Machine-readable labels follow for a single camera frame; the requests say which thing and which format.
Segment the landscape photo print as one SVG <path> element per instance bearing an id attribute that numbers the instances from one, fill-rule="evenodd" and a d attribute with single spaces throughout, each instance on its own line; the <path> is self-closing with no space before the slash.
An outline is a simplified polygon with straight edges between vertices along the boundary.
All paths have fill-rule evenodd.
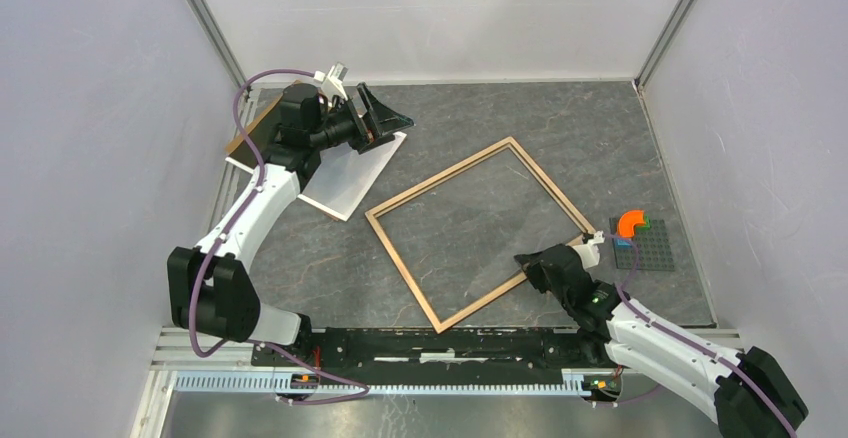
<path id="1" fill-rule="evenodd" d="M 320 153 L 317 171 L 305 185 L 284 167 L 267 164 L 263 183 L 259 185 L 257 179 L 252 178 L 244 195 L 238 198 L 225 218 L 230 219 L 246 196 L 259 187 L 260 191 L 238 216 L 239 225 L 274 218 L 297 199 L 334 219 L 347 221 L 405 138 L 405 133 L 396 132 L 393 141 L 363 154 L 347 144 L 324 150 Z"/>

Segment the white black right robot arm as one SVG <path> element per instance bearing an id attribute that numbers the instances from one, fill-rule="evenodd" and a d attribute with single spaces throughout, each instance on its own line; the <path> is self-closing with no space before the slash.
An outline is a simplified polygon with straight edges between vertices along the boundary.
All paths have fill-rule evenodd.
<path id="1" fill-rule="evenodd" d="M 412 276 L 380 217 L 508 150 L 579 230 L 566 244 L 518 256 L 518 274 L 453 316 L 441 319 Z M 564 192 L 512 138 L 437 173 L 365 214 L 434 330 L 445 332 L 523 282 L 554 296 L 577 323 L 580 358 L 591 366 L 611 360 L 636 371 L 698 408 L 725 437 L 794 437 L 809 410 L 776 359 L 752 347 L 742 352 L 687 331 L 631 297 L 625 284 L 595 280 L 588 271 L 600 262 L 597 230 Z"/>

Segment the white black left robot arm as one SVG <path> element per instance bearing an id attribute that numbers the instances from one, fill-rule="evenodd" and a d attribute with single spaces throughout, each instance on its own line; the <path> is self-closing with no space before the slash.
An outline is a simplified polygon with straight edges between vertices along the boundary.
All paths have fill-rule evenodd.
<path id="1" fill-rule="evenodd" d="M 265 304 L 249 271 L 282 213 L 308 184 L 327 180 L 321 155 L 340 146 L 358 155 L 381 150 L 414 120 L 393 110 L 360 83 L 351 96 L 338 88 L 296 81 L 231 146 L 251 177 L 230 209 L 191 247 L 176 247 L 166 271 L 174 325 L 222 342 L 274 343 L 290 365 L 314 352 L 307 316 Z"/>

